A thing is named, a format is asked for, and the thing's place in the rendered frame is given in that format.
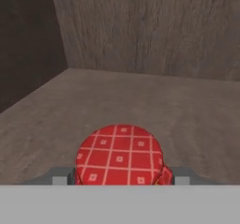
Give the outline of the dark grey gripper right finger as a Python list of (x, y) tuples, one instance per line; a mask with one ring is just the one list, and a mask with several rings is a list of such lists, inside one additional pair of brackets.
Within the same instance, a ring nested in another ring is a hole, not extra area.
[(217, 182), (201, 177), (192, 169), (187, 167), (172, 167), (173, 183), (180, 185), (216, 185)]

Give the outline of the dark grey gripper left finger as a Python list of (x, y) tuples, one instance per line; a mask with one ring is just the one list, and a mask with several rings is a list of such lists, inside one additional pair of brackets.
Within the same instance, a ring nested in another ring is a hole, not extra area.
[(69, 186), (75, 184), (75, 169), (73, 167), (55, 167), (45, 174), (28, 180), (28, 185), (60, 185)]

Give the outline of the jam jar with red checked lid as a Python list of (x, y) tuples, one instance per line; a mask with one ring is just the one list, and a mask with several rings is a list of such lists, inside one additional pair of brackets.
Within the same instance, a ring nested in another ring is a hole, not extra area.
[(142, 127), (111, 125), (81, 144), (75, 163), (76, 185), (160, 186), (173, 183), (155, 136)]

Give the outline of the brown wooden cabinet interior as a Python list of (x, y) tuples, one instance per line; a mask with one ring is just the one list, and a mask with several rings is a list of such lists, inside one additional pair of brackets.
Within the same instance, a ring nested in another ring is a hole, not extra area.
[(240, 184), (240, 0), (0, 0), (0, 184), (72, 165), (115, 123)]

